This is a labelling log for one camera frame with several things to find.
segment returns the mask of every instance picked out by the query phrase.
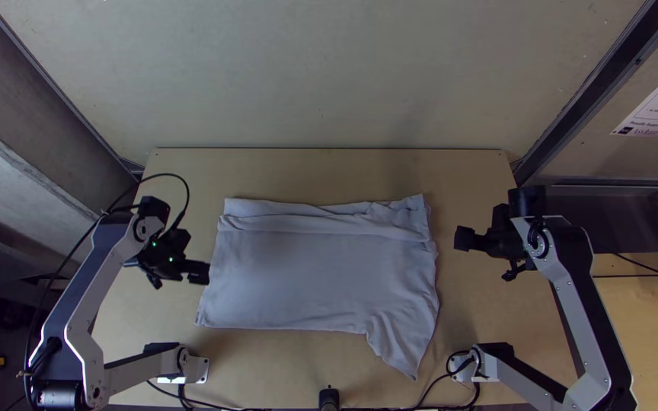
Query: wire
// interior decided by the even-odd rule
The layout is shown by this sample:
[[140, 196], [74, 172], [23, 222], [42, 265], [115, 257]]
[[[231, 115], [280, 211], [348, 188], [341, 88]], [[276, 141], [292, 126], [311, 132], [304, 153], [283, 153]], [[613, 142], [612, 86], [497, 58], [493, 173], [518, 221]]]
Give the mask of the wire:
[[[449, 360], [454, 355], [461, 355], [461, 354], [468, 354], [468, 351], [454, 352], [453, 354], [451, 354], [449, 356]], [[440, 377], [436, 378], [435, 380], [433, 380], [433, 382], [430, 383], [430, 385], [423, 392], [423, 395], [420, 397], [420, 399], [415, 404], [415, 406], [412, 406], [411, 408], [397, 409], [396, 411], [417, 411], [417, 410], [421, 410], [421, 409], [440, 409], [440, 410], [444, 410], [444, 411], [455, 411], [455, 410], [461, 410], [461, 409], [474, 409], [474, 405], [479, 400], [479, 395], [481, 394], [481, 387], [480, 387], [479, 383], [474, 383], [474, 396], [473, 396], [473, 398], [471, 398], [471, 401], [469, 401], [465, 405], [462, 405], [462, 406], [424, 406], [423, 405], [423, 401], [425, 401], [425, 399], [426, 399], [426, 397], [428, 397], [428, 394], [430, 393], [430, 391], [433, 389], [433, 387], [436, 384], [438, 384], [439, 381], [441, 381], [444, 378], [449, 378], [449, 377], [452, 377], [452, 376], [458, 374], [459, 372], [466, 369], [473, 362], [474, 362], [473, 358], [468, 358], [466, 361], [462, 362], [461, 365], [459, 365], [459, 367], [457, 369], [455, 369], [454, 371], [450, 371], [449, 366], [448, 366], [449, 362], [446, 361], [446, 373], [444, 375], [441, 375]], [[179, 386], [177, 387], [177, 393], [174, 394], [174, 393], [170, 393], [169, 391], [162, 390], [161, 388], [157, 387], [151, 381], [146, 381], [146, 383], [151, 388], [157, 390], [158, 392], [179, 400], [180, 404], [182, 405], [182, 408], [184, 408], [185, 410], [192, 409], [186, 403], [198, 404], [198, 405], [208, 406], [210, 408], [223, 409], [223, 410], [226, 410], [226, 411], [247, 411], [247, 410], [250, 409], [250, 408], [245, 408], [245, 409], [228, 408], [228, 407], [225, 407], [225, 406], [218, 406], [218, 405], [215, 405], [215, 404], [212, 404], [212, 403], [206, 403], [204, 401], [192, 400], [192, 399], [187, 398], [185, 396], [185, 394], [184, 394], [184, 384], [179, 384]]]
[[620, 253], [611, 253], [615, 255], [616, 257], [628, 261], [631, 264], [634, 264], [635, 266], [639, 266], [645, 269], [648, 269], [652, 272], [656, 272], [656, 274], [627, 274], [627, 275], [616, 275], [616, 276], [593, 276], [594, 279], [605, 279], [605, 278], [627, 278], [627, 277], [658, 277], [658, 269], [653, 268], [652, 266], [648, 266], [644, 263], [640, 263], [636, 260], [632, 260], [628, 258], [627, 256], [621, 255]]
[[17, 398], [13, 403], [9, 404], [8, 407], [4, 408], [4, 411], [9, 411], [10, 409], [14, 408], [15, 405], [19, 404], [20, 401], [22, 401], [26, 396], [23, 395], [19, 398]]
[[27, 402], [29, 403], [30, 407], [32, 409], [37, 409], [37, 407], [34, 404], [34, 401], [30, 397], [30, 392], [31, 392], [31, 385], [30, 385], [30, 376], [32, 374], [32, 371], [34, 368], [36, 368], [42, 361], [44, 361], [45, 358], [42, 358], [42, 356], [38, 357], [35, 359], [34, 363], [32, 364], [32, 367], [29, 366], [29, 358], [30, 358], [30, 348], [31, 348], [31, 340], [32, 340], [32, 333], [34, 332], [34, 327], [35, 324], [37, 323], [37, 318], [40, 316], [40, 312], [42, 311], [42, 307], [44, 306], [45, 299], [47, 297], [47, 293], [50, 291], [50, 289], [53, 286], [53, 283], [55, 282], [55, 279], [57, 276], [60, 274], [63, 268], [65, 268], [65, 265], [70, 261], [72, 256], [75, 254], [75, 251], [80, 248], [80, 246], [83, 244], [83, 241], [85, 241], [86, 238], [88, 238], [88, 235], [93, 231], [95, 226], [98, 224], [98, 222], [103, 218], [105, 215], [110, 214], [111, 212], [115, 210], [122, 210], [122, 209], [132, 209], [133, 206], [126, 206], [126, 207], [119, 207], [118, 209], [115, 209], [114, 207], [116, 204], [118, 204], [126, 195], [131, 193], [133, 190], [138, 188], [142, 183], [145, 183], [149, 180], [153, 180], [158, 177], [174, 177], [178, 179], [179, 181], [184, 184], [184, 189], [187, 193], [187, 198], [184, 201], [184, 207], [182, 208], [182, 211], [179, 213], [177, 218], [174, 220], [172, 223], [171, 227], [169, 228], [174, 229], [176, 228], [184, 215], [187, 213], [187, 207], [190, 204], [190, 187], [187, 184], [187, 181], [182, 178], [182, 176], [174, 174], [174, 173], [159, 173], [159, 174], [154, 174], [149, 177], [146, 177], [144, 179], [141, 179], [140, 181], [137, 181], [134, 183], [131, 187], [123, 191], [116, 199], [108, 206], [105, 212], [103, 212], [91, 225], [91, 227], [85, 232], [85, 234], [80, 237], [80, 240], [78, 240], [77, 243], [75, 243], [75, 246], [70, 250], [67, 256], [65, 256], [65, 259], [60, 263], [60, 265], [57, 267], [57, 269], [52, 272], [50, 275], [50, 279], [45, 285], [45, 289], [42, 291], [42, 297], [40, 297], [40, 303], [37, 305], [37, 308], [34, 311], [34, 316], [32, 317], [32, 321], [30, 322], [30, 327], [29, 330], [27, 331], [27, 338], [24, 343], [24, 368], [23, 368], [23, 379], [24, 379], [24, 397], [27, 398]]
[[[479, 383], [474, 383], [474, 396], [471, 398], [471, 400], [466, 403], [465, 405], [462, 406], [424, 406], [423, 401], [425, 401], [426, 397], [428, 397], [428, 393], [433, 389], [433, 387], [438, 384], [439, 381], [441, 381], [444, 378], [450, 378], [453, 377], [454, 375], [458, 374], [459, 372], [465, 370], [471, 363], [474, 362], [474, 358], [468, 358], [466, 361], [462, 362], [461, 365], [459, 365], [458, 368], [456, 368], [454, 371], [451, 371], [449, 369], [449, 362], [451, 360], [451, 357], [454, 357], [456, 355], [464, 355], [468, 354], [469, 351], [457, 351], [454, 352], [449, 356], [449, 359], [446, 361], [446, 373], [444, 375], [441, 375], [440, 377], [436, 378], [433, 380], [433, 382], [430, 383], [428, 388], [426, 388], [425, 392], [423, 392], [423, 396], [420, 397], [418, 402], [415, 404], [415, 406], [412, 406], [411, 408], [404, 408], [404, 409], [399, 409], [398, 411], [417, 411], [419, 409], [440, 409], [440, 410], [445, 410], [445, 411], [454, 411], [454, 410], [460, 410], [460, 409], [474, 409], [474, 406], [476, 405], [476, 402], [479, 400], [479, 395], [481, 394], [481, 386]], [[476, 371], [474, 371], [474, 375], [478, 373], [478, 365]]]
[[215, 405], [215, 404], [206, 403], [206, 402], [204, 402], [204, 401], [192, 400], [192, 399], [190, 399], [190, 398], [186, 398], [186, 397], [184, 397], [184, 396], [180, 396], [180, 395], [177, 395], [177, 394], [174, 394], [174, 393], [170, 393], [169, 391], [162, 390], [161, 388], [159, 388], [159, 387], [157, 387], [156, 385], [154, 385], [154, 383], [152, 383], [151, 381], [146, 381], [146, 383], [147, 383], [151, 388], [154, 388], [154, 389], [157, 390], [158, 392], [160, 392], [160, 393], [162, 393], [162, 394], [164, 394], [164, 395], [167, 395], [167, 396], [169, 396], [169, 397], [176, 398], [176, 399], [178, 399], [179, 401], [188, 401], [188, 402], [190, 402], [190, 403], [192, 403], [192, 404], [199, 404], [199, 405], [208, 406], [208, 407], [210, 407], [210, 408], [216, 408], [216, 409], [224, 409], [225, 411], [242, 411], [242, 410], [237, 409], [237, 408], [228, 408], [228, 407], [226, 407], [226, 406], [218, 406], [218, 405]]
[[182, 184], [184, 185], [184, 189], [187, 192], [187, 198], [184, 200], [184, 207], [182, 208], [182, 211], [177, 215], [174, 222], [171, 223], [171, 227], [169, 227], [170, 230], [176, 228], [179, 225], [179, 223], [182, 221], [182, 218], [184, 218], [184, 215], [187, 213], [187, 207], [190, 205], [190, 186], [189, 186], [189, 184], [187, 184], [187, 181], [184, 178], [182, 178], [182, 176], [180, 176], [179, 174], [158, 173], [158, 174], [153, 174], [153, 175], [148, 176], [144, 179], [141, 179], [140, 181], [135, 182], [131, 187], [129, 187], [128, 189], [123, 191], [123, 193], [121, 193], [120, 196], [116, 197], [116, 199], [108, 207], [107, 212], [111, 212], [113, 207], [115, 207], [116, 204], [118, 204], [123, 199], [123, 197], [125, 197], [126, 195], [131, 193], [133, 190], [139, 188], [139, 186], [142, 183], [145, 183], [149, 180], [153, 180], [157, 177], [174, 177], [174, 178], [176, 178], [176, 179], [178, 179], [179, 181], [182, 182]]

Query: power cord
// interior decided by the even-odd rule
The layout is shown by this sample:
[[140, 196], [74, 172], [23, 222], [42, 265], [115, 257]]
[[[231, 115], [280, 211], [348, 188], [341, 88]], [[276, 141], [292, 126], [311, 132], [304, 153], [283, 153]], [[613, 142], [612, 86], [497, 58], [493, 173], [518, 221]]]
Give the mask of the power cord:
[[19, 404], [20, 401], [24, 399], [24, 395], [17, 398], [13, 403], [9, 404], [8, 407], [4, 408], [4, 411], [9, 411], [10, 409], [14, 408], [15, 405]]
[[105, 215], [109, 215], [110, 213], [115, 212], [115, 211], [121, 211], [121, 210], [124, 210], [124, 209], [133, 209], [134, 206], [119, 207], [117, 209], [114, 208], [114, 207], [116, 207], [116, 204], [118, 204], [129, 193], [131, 193], [133, 190], [135, 190], [139, 186], [141, 186], [141, 184], [143, 184], [143, 183], [145, 183], [149, 180], [154, 180], [155, 178], [159, 178], [159, 177], [173, 177], [173, 178], [176, 178], [179, 181], [181, 181], [182, 184], [184, 185], [184, 189], [185, 189], [186, 194], [187, 194], [187, 198], [184, 201], [184, 207], [182, 208], [182, 211], [177, 215], [177, 217], [175, 218], [174, 222], [171, 224], [171, 227], [169, 229], [171, 230], [173, 228], [176, 228], [179, 225], [179, 223], [182, 221], [182, 218], [184, 217], [184, 215], [187, 213], [187, 207], [190, 204], [190, 187], [187, 184], [187, 181], [184, 178], [182, 178], [182, 176], [180, 176], [178, 174], [158, 173], [158, 174], [151, 175], [151, 176], [146, 177], [146, 178], [144, 178], [140, 181], [137, 181], [131, 187], [124, 190], [118, 197], [116, 197], [116, 199], [108, 206], [108, 208], [104, 212], [102, 212], [101, 215], [95, 220], [95, 222], [85, 232], [85, 234], [83, 234], [82, 237], [80, 237], [80, 240], [78, 240], [78, 242], [75, 243], [75, 246], [73, 246], [73, 248], [70, 250], [68, 255], [65, 256], [65, 259], [62, 261], [62, 263], [60, 263], [60, 265], [57, 267], [57, 269], [54, 272], [52, 272], [52, 274], [50, 275], [49, 281], [45, 285], [45, 289], [42, 291], [42, 297], [40, 298], [40, 303], [37, 305], [37, 308], [34, 311], [34, 315], [32, 316], [32, 321], [30, 322], [29, 330], [27, 331], [27, 337], [26, 337], [25, 343], [24, 343], [24, 367], [22, 368], [22, 371], [20, 372], [20, 374], [22, 375], [22, 378], [24, 380], [24, 397], [27, 398], [27, 403], [29, 403], [30, 408], [32, 408], [32, 410], [36, 410], [37, 407], [36, 407], [33, 399], [30, 396], [30, 392], [32, 391], [30, 378], [37, 371], [38, 365], [41, 365], [46, 360], [46, 357], [49, 357], [52, 354], [52, 352], [48, 352], [47, 354], [45, 352], [43, 352], [43, 355], [36, 358], [33, 365], [32, 365], [32, 367], [30, 367], [29, 358], [30, 358], [30, 348], [31, 348], [32, 334], [33, 334], [34, 328], [37, 324], [37, 319], [39, 318], [40, 312], [42, 311], [42, 308], [44, 306], [44, 302], [45, 302], [45, 299], [47, 297], [47, 293], [52, 288], [53, 283], [55, 282], [55, 279], [60, 274], [62, 269], [65, 268], [65, 265], [67, 265], [67, 263], [70, 261], [73, 254], [75, 254], [75, 251], [77, 251], [78, 248], [80, 248], [80, 246], [83, 244], [83, 241], [85, 241], [85, 239], [88, 238], [88, 235], [91, 233], [91, 231], [93, 231], [93, 229], [98, 224], [98, 222], [101, 220], [101, 218], [103, 218]]
[[[469, 351], [457, 351], [457, 352], [454, 352], [453, 354], [451, 354], [449, 356], [449, 359], [446, 361], [446, 373], [444, 375], [441, 375], [440, 377], [436, 378], [435, 380], [433, 380], [433, 382], [430, 383], [430, 385], [423, 392], [423, 395], [420, 397], [420, 399], [415, 404], [415, 406], [412, 406], [410, 408], [400, 408], [400, 409], [396, 409], [395, 411], [419, 411], [421, 409], [439, 409], [439, 410], [442, 410], [442, 411], [459, 411], [459, 410], [463, 410], [463, 409], [468, 409], [468, 410], [472, 411], [474, 409], [474, 406], [476, 405], [476, 402], [479, 400], [479, 395], [481, 394], [481, 386], [480, 386], [479, 383], [476, 383], [476, 382], [474, 383], [474, 396], [465, 405], [462, 405], [462, 406], [424, 406], [423, 405], [423, 401], [425, 401], [426, 397], [428, 397], [428, 393], [430, 393], [430, 391], [433, 389], [433, 387], [436, 386], [436, 384], [438, 384], [439, 381], [441, 381], [444, 378], [453, 377], [454, 375], [456, 375], [459, 372], [465, 370], [469, 365], [474, 363], [474, 359], [469, 358], [466, 361], [462, 362], [461, 365], [459, 365], [459, 367], [457, 369], [455, 369], [454, 371], [451, 371], [449, 369], [449, 360], [451, 359], [451, 357], [453, 357], [454, 355], [465, 355], [465, 354], [468, 354], [468, 353], [469, 353]], [[478, 366], [477, 366], [477, 369], [474, 372], [474, 374], [478, 374]], [[192, 399], [187, 398], [185, 396], [185, 394], [184, 394], [184, 384], [179, 384], [179, 386], [177, 387], [177, 393], [175, 394], [175, 393], [170, 393], [169, 391], [166, 391], [166, 390], [162, 390], [161, 388], [157, 387], [151, 381], [146, 381], [146, 383], [151, 388], [157, 390], [158, 392], [160, 392], [160, 393], [162, 393], [166, 396], [176, 398], [177, 400], [179, 400], [180, 404], [182, 405], [182, 408], [184, 408], [187, 411], [192, 409], [189, 406], [189, 404], [187, 404], [187, 403], [198, 404], [198, 405], [202, 405], [202, 406], [208, 406], [210, 408], [223, 409], [225, 411], [248, 411], [249, 409], [252, 409], [252, 408], [244, 408], [244, 409], [228, 408], [226, 406], [218, 406], [218, 405], [215, 405], [215, 404], [212, 404], [212, 403], [206, 403], [204, 401], [192, 400]]]
[[211, 404], [211, 403], [206, 403], [206, 402], [204, 402], [204, 401], [197, 401], [197, 400], [192, 400], [192, 399], [190, 399], [190, 398], [186, 398], [186, 397], [184, 396], [184, 387], [182, 387], [182, 388], [178, 391], [178, 392], [180, 392], [180, 394], [174, 394], [174, 393], [170, 393], [169, 391], [162, 390], [161, 388], [157, 387], [157, 386], [156, 386], [154, 383], [152, 383], [151, 381], [146, 381], [146, 383], [147, 383], [151, 388], [157, 390], [158, 392], [160, 392], [160, 393], [162, 393], [162, 394], [164, 394], [164, 395], [166, 395], [166, 396], [169, 396], [169, 397], [172, 397], [172, 398], [176, 398], [176, 399], [178, 399], [178, 400], [183, 404], [182, 407], [184, 407], [184, 402], [186, 401], [186, 402], [189, 402], [189, 403], [192, 403], [192, 404], [198, 404], [198, 405], [201, 405], [201, 406], [208, 406], [208, 407], [210, 407], [210, 408], [223, 409], [223, 410], [225, 410], [225, 411], [244, 411], [243, 409], [228, 408], [228, 407], [226, 407], [226, 406], [219, 406], [219, 405], [215, 405], [215, 404]]
[[628, 261], [631, 264], [650, 270], [651, 272], [656, 272], [656, 274], [624, 274], [624, 275], [615, 275], [615, 276], [593, 276], [594, 279], [619, 279], [619, 278], [630, 278], [630, 277], [658, 277], [658, 269], [648, 266], [644, 263], [640, 263], [636, 260], [632, 260], [627, 256], [621, 255], [620, 253], [611, 253], [616, 257]]
[[[441, 381], [444, 378], [450, 378], [453, 377], [454, 375], [458, 374], [459, 372], [465, 370], [469, 365], [471, 365], [474, 362], [473, 358], [469, 358], [466, 361], [462, 362], [461, 365], [459, 365], [458, 368], [455, 370], [451, 371], [449, 368], [449, 363], [451, 360], [451, 357], [456, 356], [456, 355], [467, 355], [469, 351], [457, 351], [454, 352], [449, 356], [449, 358], [446, 360], [446, 373], [444, 375], [441, 375], [440, 377], [436, 378], [433, 380], [432, 383], [426, 388], [425, 392], [423, 392], [423, 395], [420, 397], [418, 402], [415, 404], [415, 406], [412, 406], [411, 408], [405, 408], [405, 409], [399, 409], [398, 411], [417, 411], [419, 409], [439, 409], [442, 411], [457, 411], [457, 410], [462, 410], [462, 409], [469, 409], [473, 410], [474, 407], [476, 406], [476, 402], [479, 400], [479, 395], [481, 395], [481, 386], [479, 383], [475, 382], [474, 383], [474, 396], [471, 398], [471, 400], [466, 403], [465, 405], [462, 406], [424, 406], [423, 401], [426, 400], [426, 397], [428, 397], [428, 393], [433, 389], [433, 387], [438, 384], [439, 381]], [[478, 365], [476, 370], [474, 371], [474, 375], [478, 374]]]

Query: wooden table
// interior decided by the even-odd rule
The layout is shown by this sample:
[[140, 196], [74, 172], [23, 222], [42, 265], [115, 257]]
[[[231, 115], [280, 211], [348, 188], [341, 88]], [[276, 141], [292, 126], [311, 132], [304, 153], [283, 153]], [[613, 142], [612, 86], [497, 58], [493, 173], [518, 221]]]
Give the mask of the wooden table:
[[[421, 362], [418, 382], [413, 382], [376, 357], [364, 336], [196, 327], [193, 321], [202, 287], [166, 282], [156, 291], [138, 270], [124, 269], [101, 306], [94, 330], [106, 361], [141, 352], [146, 343], [186, 343], [211, 359], [207, 383], [188, 386], [187, 396], [224, 406], [262, 408], [315, 408], [318, 391], [329, 384], [340, 390], [345, 407], [412, 406], [431, 380], [444, 372], [448, 355], [473, 343], [506, 341], [515, 346], [520, 358], [562, 384], [575, 381], [548, 282], [533, 272], [504, 282], [500, 276], [509, 268], [506, 261], [453, 250], [456, 225], [486, 231], [492, 208], [506, 202], [506, 191], [514, 187], [503, 152], [154, 151], [145, 175], [167, 171], [184, 177], [192, 191], [181, 224], [192, 234], [187, 256], [208, 261], [225, 197], [323, 205], [422, 193], [432, 209], [432, 232], [439, 251], [436, 288], [441, 309], [436, 333]], [[169, 202], [174, 215], [184, 203], [183, 187], [170, 178], [144, 183], [137, 198], [143, 195]], [[469, 387], [446, 379], [426, 402], [463, 404], [471, 394]], [[479, 403], [521, 401], [502, 384], [488, 384], [482, 388]], [[111, 402], [178, 406], [175, 399], [146, 384], [117, 394]]]
[[[658, 269], [658, 253], [630, 258]], [[651, 274], [612, 255], [596, 255], [593, 275]], [[596, 279], [634, 377], [639, 409], [658, 409], [658, 278]]]

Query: folded t-shirt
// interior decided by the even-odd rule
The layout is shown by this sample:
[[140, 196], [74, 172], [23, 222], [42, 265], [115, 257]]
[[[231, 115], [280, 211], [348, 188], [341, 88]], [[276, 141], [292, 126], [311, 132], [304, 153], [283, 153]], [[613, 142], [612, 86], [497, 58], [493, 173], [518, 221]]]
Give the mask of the folded t-shirt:
[[225, 199], [196, 324], [366, 334], [409, 378], [438, 314], [422, 195], [313, 205]]

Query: wall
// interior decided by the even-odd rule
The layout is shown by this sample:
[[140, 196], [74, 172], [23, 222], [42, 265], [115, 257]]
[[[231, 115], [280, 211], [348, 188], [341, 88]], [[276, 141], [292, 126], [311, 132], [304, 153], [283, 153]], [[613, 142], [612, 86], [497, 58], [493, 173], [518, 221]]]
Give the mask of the wall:
[[658, 48], [541, 172], [563, 178], [658, 180], [658, 138], [609, 135], [658, 86]]
[[92, 211], [133, 182], [1, 28], [0, 141]]
[[160, 146], [523, 155], [643, 0], [0, 0], [98, 132]]
[[[0, 142], [1, 225], [66, 255], [96, 217], [96, 213]], [[82, 247], [77, 257], [84, 257], [86, 252], [87, 247]]]

